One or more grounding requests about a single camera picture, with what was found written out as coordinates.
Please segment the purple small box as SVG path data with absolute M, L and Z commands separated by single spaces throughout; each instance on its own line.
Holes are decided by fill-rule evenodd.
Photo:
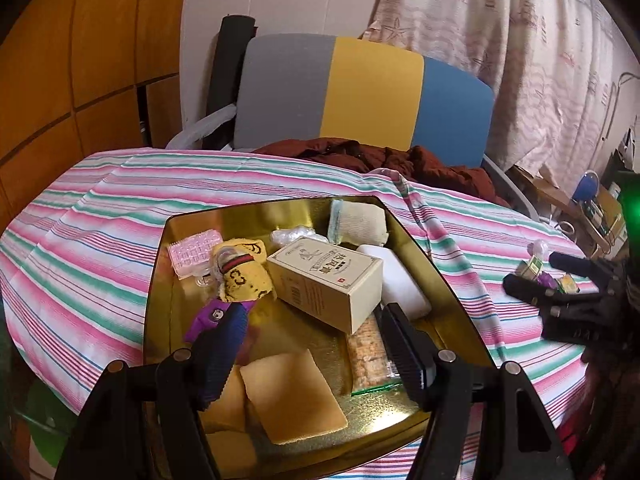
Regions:
M 553 290 L 557 290 L 559 288 L 559 283 L 556 281 L 556 279 L 546 271 L 541 271 L 537 275 L 536 282 L 538 284 L 541 284 L 545 288 L 550 288 Z

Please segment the green white tea box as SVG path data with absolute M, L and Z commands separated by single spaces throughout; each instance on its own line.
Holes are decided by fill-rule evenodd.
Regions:
M 529 281 L 536 281 L 542 272 L 542 260 L 538 256 L 530 256 L 528 260 L 522 260 L 515 270 L 515 274 Z

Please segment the yellow green snack packet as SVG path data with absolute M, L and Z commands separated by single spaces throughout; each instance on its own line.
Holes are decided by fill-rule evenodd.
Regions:
M 556 284 L 558 284 L 558 289 L 563 294 L 579 294 L 580 288 L 575 282 L 574 278 L 565 273 L 560 278 L 556 279 Z

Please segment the white plastic ball on table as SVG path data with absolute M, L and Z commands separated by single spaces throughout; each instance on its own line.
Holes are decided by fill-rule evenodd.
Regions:
M 532 257 L 544 260 L 549 253 L 549 245 L 545 240 L 534 240 L 527 245 L 527 251 Z

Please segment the cluttered wooden desk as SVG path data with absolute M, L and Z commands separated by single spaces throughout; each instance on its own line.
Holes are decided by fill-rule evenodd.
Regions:
M 603 186 L 594 200 L 583 205 L 518 166 L 506 174 L 533 204 L 540 218 L 558 226 L 587 256 L 615 259 L 623 248 L 626 226 L 622 206 Z

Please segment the white foam block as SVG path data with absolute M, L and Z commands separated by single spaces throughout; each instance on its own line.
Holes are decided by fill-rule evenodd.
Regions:
M 431 313 L 432 306 L 396 254 L 386 248 L 360 245 L 357 252 L 383 263 L 382 305 L 398 304 L 410 321 Z

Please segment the purple small packet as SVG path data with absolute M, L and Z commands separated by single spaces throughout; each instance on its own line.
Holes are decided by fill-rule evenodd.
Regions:
M 184 336 L 184 340 L 189 344 L 193 344 L 198 339 L 198 335 L 208 330 L 213 330 L 222 320 L 230 304 L 214 298 L 198 310 L 190 328 Z

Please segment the yellow sponge cloth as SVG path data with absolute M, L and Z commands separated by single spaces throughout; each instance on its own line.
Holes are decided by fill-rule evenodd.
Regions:
M 221 397 L 200 414 L 207 432 L 248 429 L 253 414 L 270 442 L 289 444 L 345 429 L 348 421 L 311 353 L 235 365 Z

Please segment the dark red jacket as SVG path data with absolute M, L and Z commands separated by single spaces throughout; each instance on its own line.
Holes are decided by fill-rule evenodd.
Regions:
M 360 174 L 375 169 L 395 170 L 411 182 L 432 188 L 446 188 L 500 206 L 509 206 L 497 193 L 484 169 L 446 166 L 433 153 L 420 146 L 401 151 L 340 138 L 290 139 L 258 148 L 256 153 L 320 162 Z

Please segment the cracker snack packet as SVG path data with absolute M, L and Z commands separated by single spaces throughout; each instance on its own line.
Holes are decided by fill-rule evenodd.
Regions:
M 390 390 L 401 383 L 394 363 L 387 356 L 375 313 L 346 337 L 346 347 L 353 396 Z

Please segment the cream folded towel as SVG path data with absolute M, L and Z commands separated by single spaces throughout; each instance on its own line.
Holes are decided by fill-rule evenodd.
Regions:
M 337 245 L 384 246 L 388 240 L 385 210 L 368 203 L 332 200 L 326 237 Z

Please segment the beige cardboard box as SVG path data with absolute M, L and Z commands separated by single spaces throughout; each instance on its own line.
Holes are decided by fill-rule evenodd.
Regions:
M 279 299 L 347 335 L 381 302 L 383 261 L 356 250 L 302 237 L 266 267 Z

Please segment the striped pink green tablecloth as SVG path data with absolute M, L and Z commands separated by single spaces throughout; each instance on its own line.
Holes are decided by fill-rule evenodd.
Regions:
M 429 252 L 496 362 L 519 362 L 555 425 L 586 394 L 582 348 L 544 341 L 537 312 L 502 279 L 530 243 L 577 255 L 560 231 L 459 192 L 267 155 L 140 150 L 91 155 L 4 230 L 6 326 L 35 375 L 78 412 L 108 362 L 142 360 L 143 321 L 160 238 L 175 214 L 316 196 L 378 198 Z

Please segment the gold metal tray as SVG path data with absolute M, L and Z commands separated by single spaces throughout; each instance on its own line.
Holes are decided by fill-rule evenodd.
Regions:
M 168 247 L 208 229 L 223 238 L 269 240 L 276 229 L 311 226 L 325 233 L 332 200 L 329 197 L 206 209 L 175 214 L 164 226 L 146 304 L 143 359 L 160 362 L 186 343 L 184 335 L 207 292 L 192 278 L 179 280 L 172 270 Z M 450 349 L 466 362 L 489 366 L 492 359 L 480 334 L 436 266 L 423 250 L 424 237 L 409 226 L 406 215 L 384 208 L 388 247 L 423 290 L 432 310 L 416 326 L 430 334 L 438 348 Z M 309 351 L 321 370 L 348 425 L 341 431 L 289 444 L 273 444 L 247 408 L 244 432 L 215 431 L 209 442 L 226 479 L 315 479 L 333 476 L 385 456 L 419 439 L 427 414 L 409 400 L 403 388 L 350 393 L 350 368 L 344 335 L 310 315 L 267 298 L 250 314 L 250 343 L 240 361 L 252 362 L 281 353 Z

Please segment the white crumpled plastic ball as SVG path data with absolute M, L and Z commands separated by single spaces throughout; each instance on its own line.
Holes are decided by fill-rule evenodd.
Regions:
M 318 240 L 318 242 L 323 243 L 327 243 L 329 241 L 324 235 L 317 233 L 309 226 L 296 226 L 291 229 L 278 229 L 270 233 L 271 243 L 279 248 L 291 244 L 300 238 L 311 238 L 312 240 Z

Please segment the pink patterned curtain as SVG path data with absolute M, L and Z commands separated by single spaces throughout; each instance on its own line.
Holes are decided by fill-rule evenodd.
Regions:
M 495 96 L 489 157 L 572 194 L 597 168 L 622 34 L 600 0 L 378 0 L 364 39 L 436 58 Z

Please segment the grey yellow blue chair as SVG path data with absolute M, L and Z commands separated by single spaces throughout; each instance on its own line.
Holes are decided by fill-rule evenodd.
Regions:
M 494 92 L 444 62 L 354 37 L 277 34 L 253 38 L 239 95 L 187 126 L 168 148 L 213 141 L 250 152 L 283 140 L 341 138 L 408 151 L 420 146 L 446 166 L 483 168 L 511 205 L 535 207 L 487 154 Z

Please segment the orange wooden wardrobe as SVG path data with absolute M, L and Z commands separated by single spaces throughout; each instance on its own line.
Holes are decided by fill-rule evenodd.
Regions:
M 1 223 L 76 162 L 181 128 L 183 0 L 32 0 L 1 44 Z

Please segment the black rolled mat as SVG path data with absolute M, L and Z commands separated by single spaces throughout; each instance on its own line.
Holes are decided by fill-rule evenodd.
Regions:
M 222 19 L 209 78 L 206 116 L 236 104 L 244 56 L 256 32 L 256 21 L 251 16 L 234 14 Z

